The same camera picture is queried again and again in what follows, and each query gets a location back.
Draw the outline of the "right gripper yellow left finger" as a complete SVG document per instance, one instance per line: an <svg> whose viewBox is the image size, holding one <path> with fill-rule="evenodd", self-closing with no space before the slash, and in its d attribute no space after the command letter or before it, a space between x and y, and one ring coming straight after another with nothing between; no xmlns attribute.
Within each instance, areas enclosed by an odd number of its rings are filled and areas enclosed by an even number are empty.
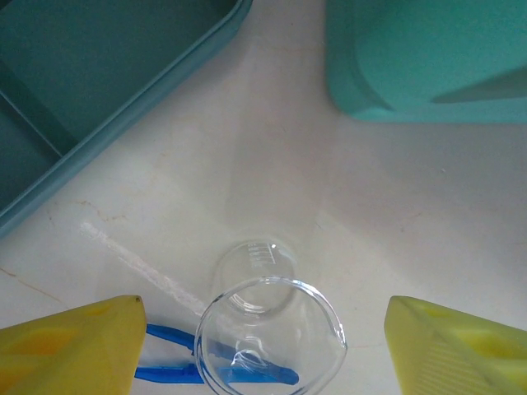
<svg viewBox="0 0 527 395"><path fill-rule="evenodd" d="M146 335L142 298L121 295L1 331L3 394L127 394Z"/></svg>

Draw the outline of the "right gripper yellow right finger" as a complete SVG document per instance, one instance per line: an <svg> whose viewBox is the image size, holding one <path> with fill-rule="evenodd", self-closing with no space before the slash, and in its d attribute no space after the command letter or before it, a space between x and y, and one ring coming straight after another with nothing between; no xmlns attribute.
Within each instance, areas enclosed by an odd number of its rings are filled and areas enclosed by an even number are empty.
<svg viewBox="0 0 527 395"><path fill-rule="evenodd" d="M403 394L526 392L524 330L401 295L384 330Z"/></svg>

